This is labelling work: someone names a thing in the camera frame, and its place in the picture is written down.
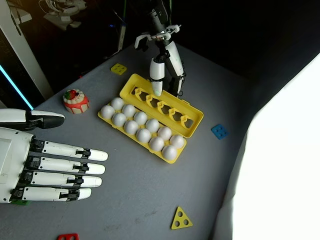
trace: egg carton lid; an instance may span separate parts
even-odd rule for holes
[[[204,113],[167,91],[161,96],[153,95],[151,82],[132,74],[120,92],[120,97],[136,106],[163,125],[190,138],[204,117]]]

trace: yellow triangle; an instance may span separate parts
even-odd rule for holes
[[[171,225],[171,229],[183,229],[183,228],[188,228],[192,227],[193,224],[188,218],[188,216],[185,214],[185,212],[182,210],[180,206],[177,207],[174,219]]]

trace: white egg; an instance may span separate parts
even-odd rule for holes
[[[150,133],[156,133],[159,129],[159,122],[157,119],[149,119],[146,124],[145,128],[150,131]]]
[[[135,113],[133,120],[135,120],[139,126],[145,125],[148,120],[148,116],[143,111],[138,111]]]
[[[131,105],[131,104],[126,104],[122,108],[122,113],[127,117],[127,118],[132,118],[135,113],[136,113],[136,108]]]
[[[111,101],[110,105],[114,108],[114,110],[121,110],[125,105],[125,102],[121,97],[116,97]]]
[[[182,148],[184,146],[185,140],[180,135],[173,135],[170,138],[170,144],[175,146],[176,149],[180,149],[180,148]]]
[[[124,124],[124,131],[125,131],[127,134],[130,134],[130,135],[136,134],[138,128],[139,128],[138,123],[136,123],[136,122],[133,121],[133,120],[127,121],[127,122]]]
[[[172,145],[165,146],[162,155],[166,160],[172,161],[177,157],[177,149]]]
[[[158,130],[158,136],[161,137],[163,140],[167,141],[171,138],[172,131],[167,126],[160,127],[160,129]]]
[[[105,105],[100,110],[101,117],[104,119],[111,119],[115,113],[115,109],[110,105]]]
[[[117,127],[123,127],[125,125],[126,121],[127,121],[126,116],[121,112],[116,113],[112,117],[112,123],[114,125],[116,125]]]
[[[141,128],[136,132],[136,139],[141,143],[148,143],[151,139],[151,133],[146,128]]]
[[[164,145],[165,141],[159,136],[152,138],[149,142],[149,147],[156,152],[160,152]]]

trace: table surface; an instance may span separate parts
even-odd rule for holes
[[[102,185],[80,201],[1,204],[1,239],[55,240],[67,233],[78,233],[81,240],[208,239],[246,130],[237,117],[246,80],[177,47],[187,73],[181,98],[204,118],[176,163],[166,163],[97,116],[119,96],[131,74],[149,76],[157,48],[142,52],[131,46],[37,107],[65,115],[60,127],[34,130],[37,139],[108,152],[109,159],[101,162],[106,167]],[[122,76],[110,71],[115,63],[127,67]],[[62,95],[70,88],[88,96],[85,113],[71,114],[64,108]],[[217,124],[230,132],[222,140],[211,132]],[[171,230],[177,206],[192,227]]]

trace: blue square block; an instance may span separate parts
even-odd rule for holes
[[[211,132],[219,139],[223,139],[225,136],[227,136],[229,133],[227,130],[222,126],[221,124],[218,124],[217,126],[214,126],[211,128]]]

